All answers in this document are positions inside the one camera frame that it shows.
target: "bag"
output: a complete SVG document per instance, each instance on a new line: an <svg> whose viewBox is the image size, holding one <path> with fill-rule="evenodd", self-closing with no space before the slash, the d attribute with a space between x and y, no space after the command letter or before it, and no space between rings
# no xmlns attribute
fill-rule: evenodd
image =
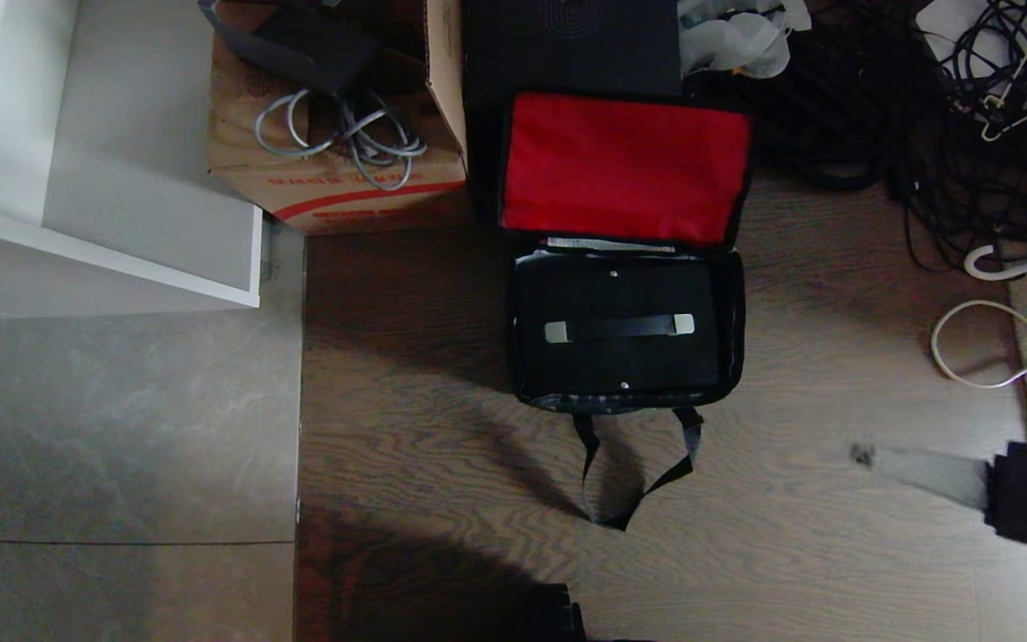
<svg viewBox="0 0 1027 642"><path fill-rule="evenodd" d="M750 187L753 122L736 111L522 92L506 122L502 227L533 234L514 260L509 366L518 399L570 412L585 446L594 415L673 408L687 456L640 500L692 471L696 406L739 382L743 264L733 251Z"/></svg>

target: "box flap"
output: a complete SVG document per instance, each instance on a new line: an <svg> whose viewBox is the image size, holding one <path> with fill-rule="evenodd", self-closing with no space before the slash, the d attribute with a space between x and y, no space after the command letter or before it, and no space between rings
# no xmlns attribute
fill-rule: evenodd
<svg viewBox="0 0 1027 642"><path fill-rule="evenodd" d="M465 107L462 105L461 0L427 0L427 84L457 149L465 158Z"/></svg>
<svg viewBox="0 0 1027 642"><path fill-rule="evenodd" d="M730 249L751 180L750 115L650 98L515 98L510 230Z"/></svg>

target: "white cabinet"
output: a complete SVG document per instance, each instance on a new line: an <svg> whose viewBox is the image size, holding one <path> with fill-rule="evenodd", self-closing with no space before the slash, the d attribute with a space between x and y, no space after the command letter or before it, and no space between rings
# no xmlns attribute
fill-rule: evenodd
<svg viewBox="0 0 1027 642"><path fill-rule="evenodd" d="M0 316L260 304L260 209L207 176L186 0L0 0Z"/></svg>

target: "red bag lining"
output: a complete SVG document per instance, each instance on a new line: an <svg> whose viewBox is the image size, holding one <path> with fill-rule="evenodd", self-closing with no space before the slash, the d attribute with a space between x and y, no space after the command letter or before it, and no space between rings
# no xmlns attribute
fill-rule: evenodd
<svg viewBox="0 0 1027 642"><path fill-rule="evenodd" d="M519 93L503 225L722 244L740 206L751 118L683 105Z"/></svg>

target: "bag handle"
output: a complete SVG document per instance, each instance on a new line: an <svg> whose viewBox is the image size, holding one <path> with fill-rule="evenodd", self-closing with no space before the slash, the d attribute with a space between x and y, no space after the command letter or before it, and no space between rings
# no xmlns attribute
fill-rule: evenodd
<svg viewBox="0 0 1027 642"><path fill-rule="evenodd" d="M588 477L588 468L592 467L592 462L597 458L597 450L600 449L600 438L598 438L597 431L594 429L592 415L573 415L573 427L576 428L577 436L581 438L581 443L585 447L585 464L584 470L581 473L581 503L584 505L585 517L593 524L603 525L605 528L624 532L624 529L629 527L629 520L632 520L632 516L635 515L645 497L648 497L653 491L663 487L663 485L687 477L689 473L695 469L693 463L695 463L696 454L699 451L699 435L701 426L705 425L705 418L700 417L699 412L690 406L676 408L673 412L676 414L676 418L680 419L680 426L684 430L684 446L687 450L687 455L684 455L684 459L680 459L679 463L674 464L663 476L660 476L659 480L656 480L656 483L653 483L652 487L649 487L648 490L640 489L637 498L632 501L631 506L624 508L618 515L608 517L608 519L604 520L594 517L594 511L588 507L588 499L585 496L585 479Z"/></svg>

